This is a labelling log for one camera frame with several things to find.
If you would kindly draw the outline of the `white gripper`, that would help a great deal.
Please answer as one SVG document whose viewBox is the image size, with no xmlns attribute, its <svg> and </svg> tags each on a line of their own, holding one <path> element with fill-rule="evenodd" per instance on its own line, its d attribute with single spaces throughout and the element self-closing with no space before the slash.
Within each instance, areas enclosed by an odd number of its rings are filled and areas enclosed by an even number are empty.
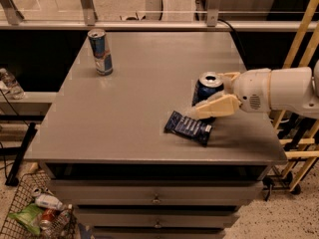
<svg viewBox="0 0 319 239">
<path fill-rule="evenodd" d="M 270 69 L 250 70 L 219 74 L 226 95 L 199 102 L 190 109 L 190 116 L 196 120 L 220 118 L 233 115 L 239 108 L 247 113 L 270 111 L 269 88 Z"/>
</svg>

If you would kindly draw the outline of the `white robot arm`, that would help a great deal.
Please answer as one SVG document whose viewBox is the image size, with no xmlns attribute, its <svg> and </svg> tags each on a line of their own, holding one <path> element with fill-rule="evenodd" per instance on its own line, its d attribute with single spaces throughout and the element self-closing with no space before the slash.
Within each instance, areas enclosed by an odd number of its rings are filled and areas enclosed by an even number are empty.
<svg viewBox="0 0 319 239">
<path fill-rule="evenodd" d="M 238 110 L 247 113 L 290 111 L 319 119 L 318 66 L 292 69 L 257 69 L 244 73 L 217 74 L 224 89 L 188 110 L 196 119 L 232 116 Z"/>
</svg>

